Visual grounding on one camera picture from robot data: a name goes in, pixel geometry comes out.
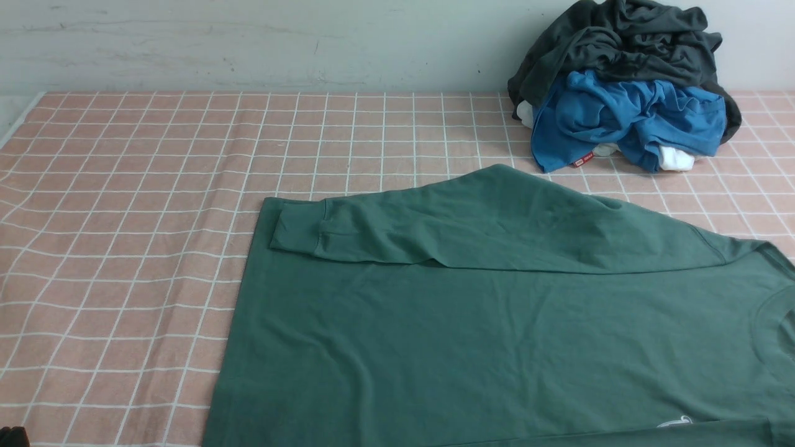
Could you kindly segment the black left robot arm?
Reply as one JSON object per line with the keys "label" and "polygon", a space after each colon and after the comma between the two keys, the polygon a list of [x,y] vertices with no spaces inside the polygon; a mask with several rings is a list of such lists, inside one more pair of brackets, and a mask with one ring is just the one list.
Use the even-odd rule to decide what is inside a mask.
{"label": "black left robot arm", "polygon": [[2,427],[0,447],[31,447],[25,427]]}

